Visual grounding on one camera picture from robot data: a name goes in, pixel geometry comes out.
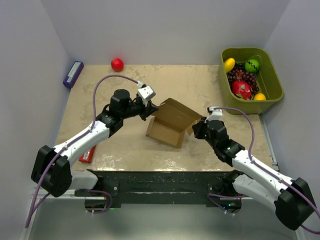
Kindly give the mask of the brown cardboard box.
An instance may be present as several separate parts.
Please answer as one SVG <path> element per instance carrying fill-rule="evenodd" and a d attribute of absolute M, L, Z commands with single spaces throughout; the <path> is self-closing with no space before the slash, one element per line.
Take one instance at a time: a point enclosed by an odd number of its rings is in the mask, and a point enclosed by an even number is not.
<path fill-rule="evenodd" d="M 185 134 L 191 135 L 192 126 L 202 118 L 199 113 L 173 98 L 163 101 L 152 116 L 145 136 L 176 149 L 183 146 Z"/>

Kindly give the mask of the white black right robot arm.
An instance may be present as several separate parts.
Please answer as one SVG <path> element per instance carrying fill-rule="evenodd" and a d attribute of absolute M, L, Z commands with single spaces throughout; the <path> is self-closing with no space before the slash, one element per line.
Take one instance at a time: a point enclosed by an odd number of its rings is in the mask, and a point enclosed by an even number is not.
<path fill-rule="evenodd" d="M 227 196 L 239 193 L 255 199 L 274 211 L 278 220 L 291 230 L 302 227 L 313 213 L 320 213 L 306 181 L 294 180 L 259 161 L 229 138 L 222 121 L 203 118 L 192 130 L 195 138 L 211 146 L 220 161 L 240 171 L 235 179 L 223 183 Z"/>

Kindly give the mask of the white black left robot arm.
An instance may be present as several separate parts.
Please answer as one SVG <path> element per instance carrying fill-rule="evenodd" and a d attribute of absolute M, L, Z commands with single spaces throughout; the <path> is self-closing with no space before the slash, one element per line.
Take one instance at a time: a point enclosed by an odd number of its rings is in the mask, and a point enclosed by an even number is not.
<path fill-rule="evenodd" d="M 31 179 L 53 197 L 60 197 L 68 190 L 86 189 L 92 196 L 99 196 L 104 184 L 89 170 L 73 171 L 72 165 L 88 150 L 114 135 L 124 120 L 140 116 L 144 121 L 158 110 L 152 103 L 156 95 L 150 86 L 138 89 L 135 99 L 125 89 L 118 89 L 102 112 L 84 130 L 54 147 L 41 147 L 37 153 Z"/>

